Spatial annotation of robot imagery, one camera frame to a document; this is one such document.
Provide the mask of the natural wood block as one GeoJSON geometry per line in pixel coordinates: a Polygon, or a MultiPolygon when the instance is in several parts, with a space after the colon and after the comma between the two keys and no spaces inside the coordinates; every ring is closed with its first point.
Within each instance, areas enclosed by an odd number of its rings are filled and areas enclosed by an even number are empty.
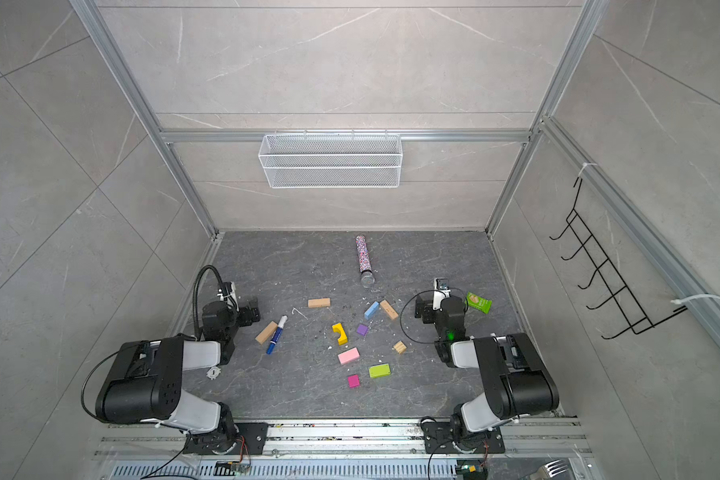
{"type": "Polygon", "coordinates": [[[387,300],[382,300],[380,302],[380,308],[385,312],[387,317],[394,321],[399,318],[398,312],[392,307],[392,305],[387,300]]]}
{"type": "Polygon", "coordinates": [[[272,337],[274,336],[274,333],[277,331],[278,324],[275,322],[270,322],[256,337],[255,340],[261,344],[264,345],[266,343],[269,343],[272,337]]]}
{"type": "Polygon", "coordinates": [[[330,305],[331,305],[330,298],[310,299],[308,301],[309,308],[326,308],[326,307],[329,307],[330,305]]]}

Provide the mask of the blue white marker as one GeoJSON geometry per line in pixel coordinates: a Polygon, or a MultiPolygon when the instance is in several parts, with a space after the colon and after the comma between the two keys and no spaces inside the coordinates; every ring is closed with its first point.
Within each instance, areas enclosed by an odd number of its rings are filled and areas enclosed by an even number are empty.
{"type": "Polygon", "coordinates": [[[280,320],[279,320],[279,322],[278,322],[278,324],[277,324],[277,327],[276,327],[276,329],[275,329],[275,331],[274,331],[274,333],[273,333],[273,336],[272,336],[271,339],[270,339],[270,343],[269,343],[269,346],[268,346],[267,351],[266,351],[266,354],[267,354],[267,355],[271,355],[271,354],[273,353],[273,351],[275,350],[276,345],[277,345],[278,342],[279,342],[279,339],[280,339],[280,337],[281,337],[281,335],[282,335],[282,332],[283,332],[283,330],[284,330],[284,326],[285,326],[287,320],[288,320],[288,316],[287,316],[287,315],[283,315],[283,316],[280,318],[280,320]]]}

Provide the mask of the light blue block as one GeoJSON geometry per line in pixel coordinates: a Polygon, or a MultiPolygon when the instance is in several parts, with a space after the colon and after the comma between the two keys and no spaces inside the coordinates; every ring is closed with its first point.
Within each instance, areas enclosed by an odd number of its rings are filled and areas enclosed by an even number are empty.
{"type": "Polygon", "coordinates": [[[364,312],[364,318],[366,320],[371,319],[375,315],[375,313],[379,310],[379,308],[380,308],[379,302],[378,301],[374,302],[364,312]]]}

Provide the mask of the pink block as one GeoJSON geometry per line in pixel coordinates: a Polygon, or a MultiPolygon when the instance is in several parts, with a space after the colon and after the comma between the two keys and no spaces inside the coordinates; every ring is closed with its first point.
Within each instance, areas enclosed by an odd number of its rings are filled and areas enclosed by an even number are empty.
{"type": "Polygon", "coordinates": [[[341,365],[349,364],[360,358],[360,353],[357,348],[346,350],[338,355],[338,360],[341,365]]]}

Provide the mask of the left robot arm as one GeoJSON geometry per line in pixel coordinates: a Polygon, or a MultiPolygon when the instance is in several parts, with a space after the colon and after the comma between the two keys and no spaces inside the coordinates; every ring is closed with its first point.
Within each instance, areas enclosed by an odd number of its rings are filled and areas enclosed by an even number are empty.
{"type": "Polygon", "coordinates": [[[255,297],[242,307],[218,300],[202,309],[204,340],[177,335],[123,344],[97,395],[95,417],[109,424],[151,423],[196,436],[234,438],[229,407],[185,391],[183,373],[228,364],[238,330],[259,320],[255,297]]]}

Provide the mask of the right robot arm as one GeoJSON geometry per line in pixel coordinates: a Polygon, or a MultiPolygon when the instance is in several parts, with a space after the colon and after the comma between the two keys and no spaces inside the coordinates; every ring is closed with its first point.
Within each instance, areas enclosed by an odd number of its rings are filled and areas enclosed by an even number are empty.
{"type": "Polygon", "coordinates": [[[414,317],[435,327],[432,342],[446,366],[479,372],[483,392],[455,407],[450,431],[455,441],[495,431],[523,416],[555,411],[560,394],[530,337],[525,333],[469,337],[465,328],[468,303],[444,290],[431,299],[412,298],[414,317]]]}

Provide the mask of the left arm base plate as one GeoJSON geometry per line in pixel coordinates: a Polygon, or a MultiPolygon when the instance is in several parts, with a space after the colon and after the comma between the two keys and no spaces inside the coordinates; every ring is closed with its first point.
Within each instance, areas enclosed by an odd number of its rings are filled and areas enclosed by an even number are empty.
{"type": "Polygon", "coordinates": [[[190,434],[183,453],[196,455],[261,455],[267,440],[269,424],[242,422],[227,428],[222,425],[215,431],[190,434]]]}

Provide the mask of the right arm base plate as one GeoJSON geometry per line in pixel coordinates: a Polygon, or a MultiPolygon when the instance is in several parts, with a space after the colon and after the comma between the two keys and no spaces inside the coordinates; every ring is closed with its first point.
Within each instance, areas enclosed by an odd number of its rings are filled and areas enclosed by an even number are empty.
{"type": "Polygon", "coordinates": [[[427,454],[503,454],[505,444],[499,430],[461,432],[450,422],[426,417],[419,422],[427,454]]]}

